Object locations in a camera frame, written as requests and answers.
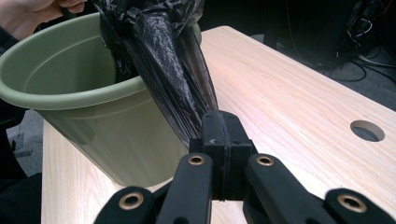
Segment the hole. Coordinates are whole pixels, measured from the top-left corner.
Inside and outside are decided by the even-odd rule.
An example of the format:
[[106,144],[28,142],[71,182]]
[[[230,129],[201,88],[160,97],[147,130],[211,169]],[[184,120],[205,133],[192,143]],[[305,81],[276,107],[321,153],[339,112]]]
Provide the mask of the hole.
[[202,156],[191,156],[189,157],[189,163],[191,165],[202,165],[205,162],[205,158]]
[[341,205],[343,205],[346,209],[350,211],[357,213],[363,213],[367,211],[366,204],[355,196],[341,194],[337,197],[337,200]]
[[132,192],[125,194],[119,202],[120,208],[124,210],[132,210],[140,206],[143,203],[143,194],[140,192]]
[[370,142],[384,140],[385,133],[376,124],[366,120],[355,120],[350,124],[350,129],[359,138]]
[[271,158],[269,158],[269,157],[266,157],[266,156],[260,156],[260,157],[258,157],[258,158],[257,158],[257,162],[258,162],[260,165],[263,165],[263,166],[272,166],[272,165],[274,165],[274,160],[271,159]]
[[189,221],[185,217],[178,217],[175,219],[174,224],[189,224]]

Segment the human hand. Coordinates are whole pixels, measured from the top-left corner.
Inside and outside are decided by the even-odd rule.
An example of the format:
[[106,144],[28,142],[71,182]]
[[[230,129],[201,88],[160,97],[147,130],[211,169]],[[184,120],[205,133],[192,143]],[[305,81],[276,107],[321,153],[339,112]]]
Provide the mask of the human hand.
[[42,22],[62,16],[61,7],[72,13],[84,9],[87,0],[0,0],[0,26],[22,40]]

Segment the round hole in table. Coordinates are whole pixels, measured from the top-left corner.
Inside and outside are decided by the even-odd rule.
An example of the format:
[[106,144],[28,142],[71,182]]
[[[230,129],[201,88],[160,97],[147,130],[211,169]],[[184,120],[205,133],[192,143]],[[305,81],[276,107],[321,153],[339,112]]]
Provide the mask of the round hole in table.
[[367,120],[355,120],[350,129],[359,138],[370,142],[380,142],[385,139],[384,131],[376,124]]

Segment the screw hole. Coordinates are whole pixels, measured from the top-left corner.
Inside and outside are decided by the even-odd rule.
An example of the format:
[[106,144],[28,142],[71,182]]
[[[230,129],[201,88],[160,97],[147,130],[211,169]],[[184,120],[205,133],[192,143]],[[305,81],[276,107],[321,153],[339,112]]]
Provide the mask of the screw hole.
[[337,197],[337,200],[341,205],[350,211],[357,213],[364,213],[367,211],[366,204],[355,196],[341,194]]
[[202,156],[191,156],[189,157],[189,163],[191,165],[202,165],[205,162],[205,158]]
[[269,157],[266,157],[266,156],[260,156],[260,157],[258,157],[258,158],[257,158],[257,162],[258,162],[260,165],[263,165],[263,166],[272,166],[272,165],[274,165],[274,160],[271,159],[271,158],[269,158]]
[[140,206],[144,201],[143,199],[143,194],[140,192],[132,192],[120,199],[119,206],[124,210],[132,210]]

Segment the table surface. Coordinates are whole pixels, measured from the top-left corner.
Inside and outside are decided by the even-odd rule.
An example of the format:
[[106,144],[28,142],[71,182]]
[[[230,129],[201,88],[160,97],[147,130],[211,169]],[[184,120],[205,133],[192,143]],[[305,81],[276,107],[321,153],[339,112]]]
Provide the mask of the table surface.
[[[281,159],[321,198],[353,189],[396,217],[394,111],[229,27],[203,32],[202,51],[219,109],[241,119],[259,152]],[[359,138],[355,120],[385,138]],[[121,188],[45,122],[43,223],[93,223]],[[241,203],[213,202],[212,223],[245,222]]]

